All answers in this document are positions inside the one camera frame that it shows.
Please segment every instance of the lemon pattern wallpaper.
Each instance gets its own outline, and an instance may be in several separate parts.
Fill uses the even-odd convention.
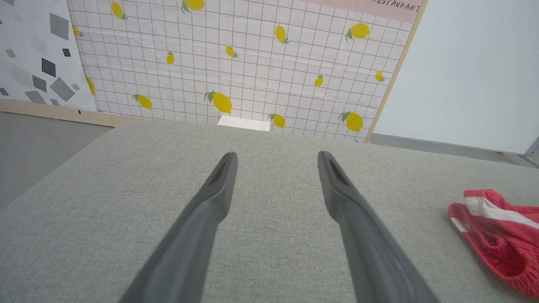
[[[211,124],[230,115],[268,121],[272,132],[363,142],[415,1],[67,3],[100,112]]]

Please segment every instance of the gray floor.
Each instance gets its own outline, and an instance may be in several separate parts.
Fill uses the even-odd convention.
[[[0,112],[0,210],[110,129],[105,126]],[[377,134],[372,136],[370,142],[523,165],[501,153],[450,144]]]
[[[0,112],[0,210],[110,129]]]

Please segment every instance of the wall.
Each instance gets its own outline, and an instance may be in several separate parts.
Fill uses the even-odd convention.
[[[99,111],[362,142],[421,0],[335,3],[68,1]],[[347,36],[360,23],[369,32]]]
[[[538,11],[429,0],[374,132],[525,153],[539,136]]]
[[[97,111],[65,0],[0,1],[0,97]]]

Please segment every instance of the wooden frame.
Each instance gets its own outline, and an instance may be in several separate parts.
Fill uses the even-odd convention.
[[[0,99],[0,112],[23,114],[57,120],[118,127],[140,121],[136,118],[115,116],[104,113],[87,112],[64,106],[36,104],[26,101]]]
[[[391,78],[391,81],[389,82],[388,89],[385,92],[384,98],[382,99],[382,103],[380,104],[380,108],[378,109],[378,112],[376,113],[376,116],[374,117],[374,121],[372,122],[372,125],[369,129],[367,138],[365,138],[365,143],[369,143],[370,137],[372,136],[372,133],[374,132],[374,128],[376,127],[376,123],[378,122],[378,119],[380,118],[380,115],[382,111],[384,110],[385,103],[388,100],[389,94],[391,93],[391,89],[393,88],[393,85],[395,84],[395,80],[397,79],[397,76],[399,75],[400,67],[403,64],[404,59],[406,59],[406,54],[408,53],[408,49],[410,48],[410,45],[412,44],[413,37],[416,35],[417,27],[419,26],[419,22],[421,22],[421,18],[423,17],[423,12],[425,12],[425,8],[427,7],[428,2],[429,0],[423,0],[423,2],[421,3],[421,8],[419,9],[419,12],[417,13],[416,21],[413,23],[412,30],[410,31],[410,36],[408,37],[408,41],[406,41],[406,45],[404,46],[403,53],[399,59],[399,62],[397,63],[397,67],[395,68],[395,73],[393,74],[393,77]]]

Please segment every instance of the towel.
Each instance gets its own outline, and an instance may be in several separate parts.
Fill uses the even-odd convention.
[[[539,299],[539,207],[511,205],[492,189],[466,190],[449,216],[498,279]]]

